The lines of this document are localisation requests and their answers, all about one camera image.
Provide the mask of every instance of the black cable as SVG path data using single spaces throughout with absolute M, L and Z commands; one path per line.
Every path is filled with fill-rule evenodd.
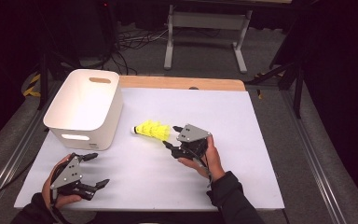
M 131 38 L 132 35 L 131 35 L 131 32 L 135 32 L 135 31 L 138 31 L 138 33 L 136 35 L 134 35 L 135 37 L 137 37 L 138 35 L 140 35 L 142 32 L 144 32 L 144 30 L 133 30 L 133 31 L 127 31 L 127 32 L 122 32 L 122 33 L 119 33 L 120 35 L 124 35 L 123 38 L 119 38 L 118 40 L 125 40 L 127 38 Z
M 166 28 L 161 28 L 161 29 L 157 29 L 153 32 L 150 33 L 150 31 L 146 31 L 146 30 L 139 30 L 138 34 L 134 35 L 134 38 L 136 37 L 141 37 L 141 36 L 144 36 L 144 35 L 141 35 L 142 32 L 146 32 L 147 35 L 153 35 L 153 34 L 156 34 L 158 32 L 161 32 L 161 31 L 165 31 L 167 30 Z M 138 30 L 132 30 L 132 31 L 126 31 L 126 32 L 122 32 L 120 34 L 124 35 L 124 34 L 128 34 L 129 35 L 129 38 L 131 37 L 131 32 L 135 32 L 135 31 L 138 31 Z
M 32 163 L 34 163 L 34 160 L 36 159 L 36 156 L 31 159 L 31 161 L 25 166 L 24 169 L 22 169 L 20 171 L 20 173 L 18 175 L 16 175 L 14 178 L 12 178 L 9 182 L 7 182 L 4 186 L 2 186 L 2 188 L 0 188 L 0 192 L 4 189 L 6 189 L 8 186 L 10 186 L 11 184 L 13 184 L 30 166 Z
M 126 62 L 126 60 L 124 59 L 123 55 L 121 55 L 121 53 L 119 53 L 119 52 L 117 52 L 117 54 L 121 57 L 121 59 L 122 59 L 122 60 L 124 61 L 124 63 L 126 64 L 126 65 L 123 65 L 123 64 L 121 64 L 121 63 L 118 63 L 118 62 L 115 60 L 115 58 L 113 58 L 113 56 L 111 56 L 113 62 L 117 65 L 118 71 L 120 71 L 120 74 L 122 75 L 121 70 L 120 70 L 120 66 L 122 66 L 122 67 L 125 67 L 125 68 L 128 69 L 128 70 L 133 71 L 133 72 L 135 73 L 135 75 L 137 76 L 137 75 L 138 75 L 138 72 L 137 72 L 135 69 L 133 69 L 133 68 L 127 66 L 127 62 Z
M 57 179 L 59 173 L 62 171 L 62 170 L 61 170 L 62 167 L 63 167 L 63 164 L 60 164 L 60 165 L 58 165 L 57 168 L 53 171 L 53 175 L 51 176 L 51 181 L 50 181 L 50 183 L 49 183 L 50 185 L 51 185 L 51 182 L 54 182 L 54 181 Z M 50 189 L 50 204 L 54 204 L 54 205 L 55 205 L 55 200 L 54 200 L 54 198 L 53 198 L 53 189 Z
M 208 168 L 208 166 L 205 164 L 205 162 L 195 152 L 193 152 L 191 149 L 185 148 L 185 147 L 182 147 L 182 149 L 184 151 L 189 152 L 190 154 L 192 154 L 198 161 L 200 161 L 200 163 L 202 164 L 203 167 Z
M 154 32 L 148 32 L 146 35 L 142 35 L 142 36 L 136 36 L 136 37 L 132 37 L 132 39 L 135 39 L 135 38 L 141 38 L 141 40 L 131 40 L 130 41 L 130 44 L 127 44 L 127 45 L 124 45 L 124 44 L 120 44 L 121 47 L 124 47 L 123 50 L 126 50 L 126 49 L 141 49 L 143 48 L 144 46 L 146 46 L 147 44 L 149 44 L 150 42 L 153 42 L 153 41 L 156 41 L 157 39 L 159 39 L 159 37 L 156 37 L 155 39 L 150 39 L 151 37 L 153 37 L 155 34 L 157 34 L 158 32 L 161 32 L 161 31 L 164 31 L 162 34 L 160 35 L 163 35 L 164 33 L 167 32 L 166 29 L 164 30 L 156 30 Z M 136 46 L 133 46 L 132 43 L 136 41 L 136 42 L 139 42 Z
M 128 74 L 129 74 L 129 67 L 127 66 L 127 62 L 126 62 L 126 60 L 124 59 L 123 55 L 121 55 L 121 53 L 120 53 L 120 52 L 117 52 L 117 54 L 118 54 L 118 56 L 120 56 L 120 57 L 121 57 L 121 59 L 123 59 L 124 64 L 126 65 L 126 71 L 127 71 L 127 74 L 126 74 L 126 75 L 128 75 Z
M 123 39 L 126 39 L 126 38 L 130 38 L 130 37 L 131 37 L 131 34 L 128 33 L 128 32 L 119 33 L 117 41 L 120 41 L 120 40 L 123 40 Z
M 209 170 L 209 163 L 208 163 L 208 157 L 206 157 L 206 154 L 205 154 L 205 160 L 206 160 L 206 169 L 208 170 L 208 177 L 209 177 L 209 181 L 211 182 L 212 184 L 212 174 L 211 174 L 211 171 Z
M 123 75 L 123 73 L 121 72 L 121 69 L 120 69 L 120 65 L 118 65 L 118 63 L 116 62 L 116 60 L 113 58 L 113 55 L 110 56 L 112 58 L 112 61 L 116 64 L 117 66 L 117 69 L 118 69 L 118 72 Z
M 102 59 L 102 60 L 101 60 L 100 62 L 98 62 L 98 63 L 91 64 L 91 65 L 87 65 L 87 66 L 82 65 L 82 68 L 92 69 L 92 68 L 97 68 L 97 67 L 99 67 L 99 66 L 102 66 L 102 67 L 103 67 L 103 65 L 106 64 L 107 61 L 109 61 L 109 59 L 110 59 L 109 55 L 110 55 L 110 54 L 111 54 L 111 53 L 105 55 L 104 59 Z
M 286 223 L 290 224 L 289 217 L 287 217 L 287 214 L 286 214 L 286 211 L 284 210 L 284 208 L 282 209 L 282 211 L 283 211 L 284 218 L 286 219 Z

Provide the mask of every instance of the person's left hand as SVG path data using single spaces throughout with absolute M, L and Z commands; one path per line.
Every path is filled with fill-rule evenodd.
M 54 170 L 58 167 L 58 165 L 67 161 L 70 156 L 71 156 L 71 154 L 67 155 L 66 157 L 64 157 L 61 161 L 59 161 L 54 166 L 54 168 L 52 169 L 52 171 L 50 173 L 50 176 L 48 177 L 45 184 L 43 185 L 42 196 L 43 196 L 43 200 L 45 201 L 45 204 L 46 204 L 46 207 L 48 208 L 48 210 L 50 210 L 50 186 L 51 186 L 51 178 L 53 176 Z M 76 202 L 80 202 L 80 201 L 81 201 L 81 197 L 78 195 L 68 195 L 68 196 L 59 195 L 55 206 L 56 206 L 56 208 L 60 209 L 61 207 L 63 207 L 64 205 L 66 205 L 68 203 L 76 203 Z

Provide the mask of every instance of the wrist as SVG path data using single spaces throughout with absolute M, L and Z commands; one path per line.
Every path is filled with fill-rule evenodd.
M 223 170 L 223 168 L 217 168 L 211 170 L 211 174 L 212 174 L 213 182 L 215 182 L 221 177 L 223 177 L 226 174 L 226 172 Z

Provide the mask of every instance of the white stand leg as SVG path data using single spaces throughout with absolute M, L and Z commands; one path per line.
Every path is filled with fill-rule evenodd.
M 172 53 L 173 53 L 173 5 L 170 5 L 170 13 L 168 15 L 168 42 L 167 51 L 165 52 L 164 69 L 170 70 L 172 67 Z
M 252 11 L 246 12 L 246 17 L 243 18 L 242 26 L 240 29 L 240 37 L 238 38 L 238 42 L 232 43 L 232 47 L 234 49 L 235 57 L 237 58 L 238 67 L 240 68 L 241 73 L 247 73 L 245 61 L 243 60 L 241 47 L 243 43 L 243 39 L 245 38 L 246 31 L 248 30 L 249 22 L 251 20 Z

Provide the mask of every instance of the white board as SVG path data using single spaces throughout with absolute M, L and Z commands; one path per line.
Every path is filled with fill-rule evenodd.
M 110 148 L 80 163 L 82 183 L 110 182 L 91 201 L 67 205 L 93 211 L 214 211 L 206 195 L 208 180 L 185 167 L 155 138 L 132 134 L 131 127 L 152 119 L 162 124 L 187 123 L 211 132 L 221 162 L 243 185 L 256 209 L 284 208 L 282 195 L 246 91 L 122 89 L 124 106 Z M 177 132 L 169 142 L 175 146 Z M 40 149 L 14 204 L 23 208 L 42 189 L 53 166 L 64 156 L 93 151 L 66 148 L 53 133 Z

